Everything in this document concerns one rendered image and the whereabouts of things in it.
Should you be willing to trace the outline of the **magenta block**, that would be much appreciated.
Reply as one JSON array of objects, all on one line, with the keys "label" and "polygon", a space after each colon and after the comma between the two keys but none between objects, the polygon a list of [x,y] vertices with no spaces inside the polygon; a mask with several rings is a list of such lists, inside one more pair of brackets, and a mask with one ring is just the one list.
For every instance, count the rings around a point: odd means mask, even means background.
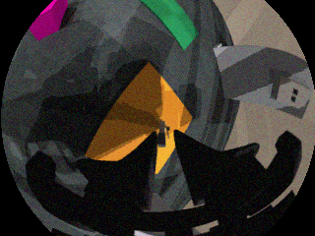
[{"label": "magenta block", "polygon": [[62,23],[64,12],[68,7],[68,0],[54,0],[48,4],[43,12],[36,17],[34,23],[31,24],[29,31],[36,36],[36,39],[41,40],[51,35],[53,32],[59,31],[59,25]]}]

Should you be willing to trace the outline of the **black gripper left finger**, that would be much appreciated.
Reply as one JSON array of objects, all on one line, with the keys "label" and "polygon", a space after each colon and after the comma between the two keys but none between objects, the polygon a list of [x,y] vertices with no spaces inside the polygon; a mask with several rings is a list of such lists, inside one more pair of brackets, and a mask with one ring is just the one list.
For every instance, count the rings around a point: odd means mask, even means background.
[{"label": "black gripper left finger", "polygon": [[141,145],[137,145],[119,161],[79,158],[76,165],[88,181],[129,188],[143,206],[143,211],[151,211],[157,174],[155,170],[158,156],[157,137],[157,131],[153,131]]}]

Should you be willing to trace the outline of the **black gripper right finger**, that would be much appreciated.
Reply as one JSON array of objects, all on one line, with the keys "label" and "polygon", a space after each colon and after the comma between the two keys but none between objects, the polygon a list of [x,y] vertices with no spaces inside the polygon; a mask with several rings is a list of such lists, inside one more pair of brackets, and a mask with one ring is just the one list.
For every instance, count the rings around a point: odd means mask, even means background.
[{"label": "black gripper right finger", "polygon": [[177,129],[173,130],[173,138],[194,207],[205,203],[204,197],[212,190],[222,170],[256,156],[260,146],[249,143],[239,148],[216,150]]}]

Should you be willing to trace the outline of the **green flat rectangular mat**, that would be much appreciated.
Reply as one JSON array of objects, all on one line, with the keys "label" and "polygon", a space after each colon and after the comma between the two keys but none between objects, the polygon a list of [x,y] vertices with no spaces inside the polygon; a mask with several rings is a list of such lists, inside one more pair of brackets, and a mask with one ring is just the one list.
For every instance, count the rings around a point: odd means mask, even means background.
[{"label": "green flat rectangular mat", "polygon": [[198,31],[180,5],[174,0],[139,0],[154,12],[162,24],[177,40],[178,46],[184,51],[189,43],[198,35]]}]

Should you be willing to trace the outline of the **grey panel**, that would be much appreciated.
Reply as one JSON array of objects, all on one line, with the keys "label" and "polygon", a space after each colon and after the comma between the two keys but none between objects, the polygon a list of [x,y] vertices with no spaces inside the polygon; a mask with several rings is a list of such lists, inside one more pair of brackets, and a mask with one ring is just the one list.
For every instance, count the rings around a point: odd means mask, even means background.
[{"label": "grey panel", "polygon": [[265,105],[302,119],[312,93],[306,60],[261,46],[213,47],[224,98]]}]

